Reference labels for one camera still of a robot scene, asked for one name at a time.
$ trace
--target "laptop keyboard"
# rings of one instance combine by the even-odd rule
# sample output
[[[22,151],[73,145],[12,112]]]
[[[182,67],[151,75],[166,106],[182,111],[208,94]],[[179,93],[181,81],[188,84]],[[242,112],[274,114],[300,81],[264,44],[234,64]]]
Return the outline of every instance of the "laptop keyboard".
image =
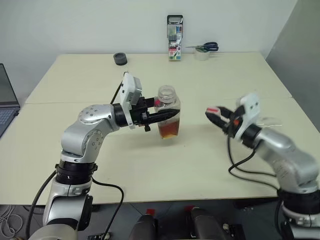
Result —
[[[13,112],[14,112],[14,109],[9,109],[9,110],[0,109],[0,125],[5,124]]]

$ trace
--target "brown liquid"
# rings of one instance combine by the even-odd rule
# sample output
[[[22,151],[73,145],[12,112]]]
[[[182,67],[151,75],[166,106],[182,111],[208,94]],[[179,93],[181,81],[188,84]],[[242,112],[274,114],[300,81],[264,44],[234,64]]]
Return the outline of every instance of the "brown liquid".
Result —
[[[169,123],[167,125],[160,125],[159,132],[163,139],[169,139],[178,135],[180,120]]]

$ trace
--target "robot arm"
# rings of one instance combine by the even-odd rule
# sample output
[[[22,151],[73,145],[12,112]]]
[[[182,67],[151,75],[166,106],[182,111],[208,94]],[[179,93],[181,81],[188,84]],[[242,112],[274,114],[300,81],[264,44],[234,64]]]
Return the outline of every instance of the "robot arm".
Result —
[[[242,142],[265,160],[276,173],[287,221],[281,224],[284,239],[320,239],[320,191],[317,184],[319,167],[316,160],[298,149],[287,136],[255,123],[260,113],[259,99],[249,94],[237,101],[232,112],[225,107],[211,107],[208,119]]]
[[[120,127],[144,126],[175,116],[179,110],[166,109],[150,114],[154,98],[141,96],[141,83],[125,72],[120,87],[120,103],[91,105],[83,109],[77,121],[63,133],[60,162],[43,214],[43,226],[31,240],[73,240],[84,230],[91,217],[93,197],[88,195],[95,161],[105,137]]]

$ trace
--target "gray floor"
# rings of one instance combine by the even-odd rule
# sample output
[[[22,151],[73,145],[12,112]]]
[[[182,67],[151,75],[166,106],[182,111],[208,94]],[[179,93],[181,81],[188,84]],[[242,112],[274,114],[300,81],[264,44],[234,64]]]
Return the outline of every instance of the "gray floor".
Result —
[[[159,235],[161,239],[183,239],[188,234],[185,226],[186,206],[198,206],[206,209],[221,221],[230,224],[242,224],[247,240],[277,240],[280,239],[274,228],[275,202],[265,203],[253,208],[236,209],[232,200],[196,200],[196,201],[175,201],[175,202],[147,202],[147,203],[126,203],[118,212],[113,225],[111,226],[112,240],[127,240],[129,234],[141,216],[147,209],[155,209],[155,217],[158,219]],[[5,206],[0,205],[0,212]],[[85,240],[88,235],[98,234],[104,231],[106,225],[116,208],[115,204],[101,206],[99,212],[92,213],[89,227],[79,232],[79,239]],[[14,213],[23,218],[23,228],[17,236],[25,236],[25,222],[28,212],[22,206],[16,206]],[[15,218],[10,221],[13,227],[17,226]],[[42,225],[42,215],[34,215],[31,223],[33,233]]]

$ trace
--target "laptop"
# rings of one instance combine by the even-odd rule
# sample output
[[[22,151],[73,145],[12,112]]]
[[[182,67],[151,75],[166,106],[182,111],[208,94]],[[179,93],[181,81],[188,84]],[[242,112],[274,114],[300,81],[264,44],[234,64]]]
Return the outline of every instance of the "laptop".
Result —
[[[0,63],[0,137],[19,114],[20,105],[10,83],[5,66]]]

